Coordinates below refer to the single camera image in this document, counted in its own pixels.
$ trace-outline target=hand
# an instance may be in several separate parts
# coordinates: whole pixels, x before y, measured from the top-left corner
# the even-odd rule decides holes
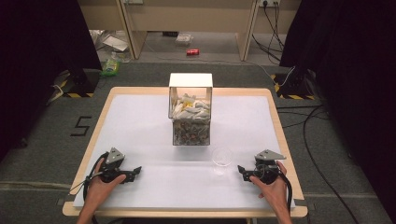
[[[276,164],[279,166],[280,171],[286,175],[287,170],[283,166],[282,162],[277,161]],[[254,175],[252,175],[249,179],[262,191],[259,194],[259,198],[265,198],[265,200],[267,200],[267,202],[271,205],[271,207],[274,209],[274,212],[276,213],[278,222],[291,223],[288,204],[286,201],[287,186],[285,181],[283,181],[283,179],[278,176],[274,183],[266,185]]]
[[[100,166],[104,159],[99,160],[95,167],[95,174],[99,172]],[[100,176],[96,176],[91,180],[88,187],[87,197],[85,198],[84,206],[79,213],[77,223],[91,223],[91,218],[96,209],[105,202],[111,191],[120,184],[126,175],[119,175],[110,183],[105,183],[100,179]]]

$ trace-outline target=gray carpet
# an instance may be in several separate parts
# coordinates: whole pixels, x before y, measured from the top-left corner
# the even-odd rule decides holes
[[[275,66],[265,68],[270,74],[284,72]],[[28,146],[10,150],[0,163],[0,223],[75,223],[76,218],[65,217],[57,203],[71,187],[109,91],[116,86],[168,86],[172,72],[212,73],[216,88],[270,89],[285,127],[310,223],[353,223],[310,160],[304,145],[303,124],[290,126],[304,121],[313,108],[281,108],[320,105],[322,101],[276,98],[272,80],[259,66],[186,63],[123,63],[117,76],[99,81],[92,98],[61,97],[49,105],[30,132]],[[325,107],[318,112],[306,124],[306,141],[321,172],[344,198],[359,223],[391,223],[360,167],[348,157],[331,115]],[[71,136],[84,133],[75,128],[81,116],[91,117],[80,123],[90,128],[85,136]],[[112,218],[99,220],[107,223]],[[307,217],[294,222],[309,223]],[[276,221],[259,219],[259,223]]]

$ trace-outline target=forearm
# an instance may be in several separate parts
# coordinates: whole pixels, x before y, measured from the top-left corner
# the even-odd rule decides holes
[[[291,224],[291,217],[286,206],[276,206],[273,208],[279,224]]]
[[[81,211],[79,212],[77,224],[90,224],[95,210],[96,207],[89,204],[84,204]]]

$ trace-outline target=red can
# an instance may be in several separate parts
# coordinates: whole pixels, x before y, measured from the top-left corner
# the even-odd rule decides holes
[[[187,49],[187,55],[199,55],[199,49]]]

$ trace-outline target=white tabletop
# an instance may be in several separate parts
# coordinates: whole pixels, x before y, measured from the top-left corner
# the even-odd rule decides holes
[[[172,145],[172,121],[166,95],[116,95],[92,151],[87,175],[112,147],[125,154],[121,170],[142,166],[133,183],[119,185],[102,208],[145,210],[269,209],[236,165],[254,169],[254,156],[265,149],[280,153],[265,96],[213,96],[210,146]],[[225,175],[212,170],[210,153],[228,147],[233,163]],[[74,206],[83,205],[82,192]]]

